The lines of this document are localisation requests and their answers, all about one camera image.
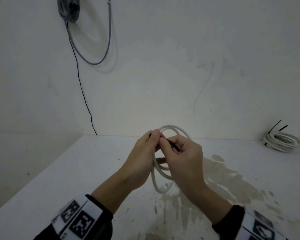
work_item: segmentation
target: hand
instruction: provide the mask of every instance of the hand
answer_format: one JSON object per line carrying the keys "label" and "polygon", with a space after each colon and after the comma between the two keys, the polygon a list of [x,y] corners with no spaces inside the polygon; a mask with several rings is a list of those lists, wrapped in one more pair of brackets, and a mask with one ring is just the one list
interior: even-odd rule
{"label": "hand", "polygon": [[147,181],[153,167],[153,153],[159,149],[157,145],[160,137],[165,138],[158,129],[145,133],[136,141],[127,160],[120,168],[119,171],[127,178],[131,190],[141,187]]}
{"label": "hand", "polygon": [[160,138],[161,151],[165,156],[173,180],[191,201],[198,192],[207,187],[204,182],[202,148],[199,144],[180,135],[168,139],[174,142],[181,152],[172,150],[165,138]]}

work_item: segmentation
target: black sleeve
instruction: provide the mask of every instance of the black sleeve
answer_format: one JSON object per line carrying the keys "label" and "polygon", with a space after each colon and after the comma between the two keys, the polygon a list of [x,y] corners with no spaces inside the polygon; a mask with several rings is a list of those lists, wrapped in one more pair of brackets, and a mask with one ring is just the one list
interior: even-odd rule
{"label": "black sleeve", "polygon": [[[91,195],[86,194],[86,197],[98,206],[103,212],[100,217],[96,220],[91,230],[88,232],[84,240],[110,240],[112,238],[112,213],[104,207],[100,202],[98,202]],[[37,235],[34,240],[59,240],[60,237],[56,234],[52,224],[47,226],[39,235]]]}
{"label": "black sleeve", "polygon": [[220,235],[220,239],[234,240],[244,218],[244,208],[239,205],[232,206],[228,214],[212,228]]}

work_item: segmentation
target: hanging cable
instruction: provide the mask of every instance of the hanging cable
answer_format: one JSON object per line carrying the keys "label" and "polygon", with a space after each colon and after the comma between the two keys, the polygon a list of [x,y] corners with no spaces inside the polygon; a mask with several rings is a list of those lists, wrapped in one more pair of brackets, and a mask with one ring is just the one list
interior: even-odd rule
{"label": "hanging cable", "polygon": [[[160,130],[160,133],[166,131],[166,130],[173,130],[177,135],[180,135],[179,131],[181,131],[182,133],[184,133],[184,135],[186,137],[188,137],[188,139],[191,139],[191,137],[188,135],[188,133],[186,133],[182,128],[176,126],[176,125],[164,125],[162,127],[159,128]],[[168,174],[165,174],[163,172],[163,170],[165,171],[169,171],[169,168],[168,167],[164,167],[164,166],[161,166],[157,160],[156,160],[156,155],[155,153],[153,153],[153,168],[152,168],[152,171],[151,171],[151,178],[152,178],[152,183],[153,183],[153,186],[154,186],[154,189],[160,193],[160,194],[164,194],[164,193],[167,193],[169,191],[169,189],[171,189],[171,187],[173,186],[173,181],[168,185],[167,188],[165,189],[159,189],[158,186],[157,186],[157,183],[156,183],[156,178],[155,178],[155,168],[156,170],[158,171],[158,173],[160,173],[161,176],[163,176],[164,178],[166,179],[169,179],[169,180],[172,180],[172,177]]]}
{"label": "hanging cable", "polygon": [[79,50],[77,49],[77,47],[76,47],[76,45],[75,45],[75,43],[73,41],[72,34],[71,34],[70,29],[69,29],[68,21],[70,21],[72,23],[75,23],[78,20],[78,18],[79,18],[80,0],[57,0],[57,4],[58,4],[59,15],[64,20],[65,28],[66,28],[68,36],[69,36],[69,42],[70,42],[70,45],[71,45],[71,48],[72,48],[75,60],[77,62],[78,79],[79,79],[79,83],[80,83],[81,92],[82,92],[82,95],[83,95],[83,98],[84,98],[84,102],[85,102],[86,107],[88,109],[88,112],[90,114],[92,128],[93,128],[94,132],[96,133],[96,130],[94,129],[93,122],[92,122],[92,115],[91,115],[90,109],[88,107],[88,104],[87,104],[87,101],[86,101],[86,98],[84,96],[84,92],[83,92],[83,89],[82,89],[82,85],[81,85],[81,81],[80,81],[80,76],[79,76],[78,60],[77,60],[76,53],[75,53],[74,50],[76,50],[76,52],[79,54],[79,56],[85,62],[87,62],[88,64],[91,64],[91,65],[99,65],[99,64],[101,64],[105,60],[106,56],[108,55],[108,51],[109,51],[109,47],[110,47],[110,41],[111,41],[111,0],[108,0],[108,2],[107,2],[107,4],[108,4],[108,12],[109,12],[109,39],[108,39],[108,46],[107,46],[107,49],[105,51],[105,54],[104,54],[103,58],[99,62],[96,62],[96,63],[92,63],[92,62],[88,61],[79,52]]}
{"label": "hanging cable", "polygon": [[272,129],[280,122],[281,120],[276,123],[263,138],[264,145],[280,152],[292,152],[293,149],[300,147],[300,139],[291,134],[281,132],[288,125],[285,125],[278,131],[272,132]]}

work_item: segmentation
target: coiled white cable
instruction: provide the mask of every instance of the coiled white cable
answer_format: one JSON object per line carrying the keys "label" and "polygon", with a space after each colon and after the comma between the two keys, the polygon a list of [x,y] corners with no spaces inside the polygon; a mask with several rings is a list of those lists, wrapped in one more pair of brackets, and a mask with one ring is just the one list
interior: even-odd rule
{"label": "coiled white cable", "polygon": [[271,132],[280,122],[281,120],[276,123],[263,138],[264,145],[280,152],[292,152],[293,149],[300,147],[300,139],[291,134],[281,132],[287,125],[276,132]]}
{"label": "coiled white cable", "polygon": [[[188,135],[187,132],[185,132],[182,128],[176,126],[176,125],[164,125],[162,127],[159,128],[160,130],[160,133],[161,132],[164,132],[166,130],[173,130],[177,135],[180,135],[179,131],[181,131],[182,133],[184,133],[184,135],[186,137],[188,137],[188,139],[191,139],[191,137]],[[153,168],[152,168],[152,171],[151,171],[151,178],[152,178],[152,183],[153,183],[153,186],[155,188],[155,190],[160,193],[160,194],[164,194],[164,193],[167,193],[169,191],[169,189],[171,189],[171,187],[173,186],[173,181],[169,184],[169,186],[165,189],[159,189],[158,186],[157,186],[157,183],[156,183],[156,178],[155,178],[155,168],[157,169],[158,173],[160,173],[164,178],[166,179],[169,179],[169,180],[172,180],[172,177],[168,174],[165,174],[163,172],[163,170],[165,171],[169,171],[169,167],[164,167],[164,166],[161,166],[157,160],[156,160],[156,155],[155,153],[153,153]]]}

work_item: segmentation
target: person's right hand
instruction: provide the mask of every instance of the person's right hand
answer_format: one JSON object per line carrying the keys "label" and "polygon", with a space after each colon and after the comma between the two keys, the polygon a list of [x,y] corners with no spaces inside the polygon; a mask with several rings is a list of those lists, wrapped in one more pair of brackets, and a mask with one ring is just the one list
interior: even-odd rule
{"label": "person's right hand", "polygon": [[198,193],[202,193],[207,187],[204,182],[201,145],[181,135],[168,139],[180,149],[180,152],[172,150],[169,142],[165,138],[160,138],[159,145],[169,166],[171,177],[185,196],[194,201]]}

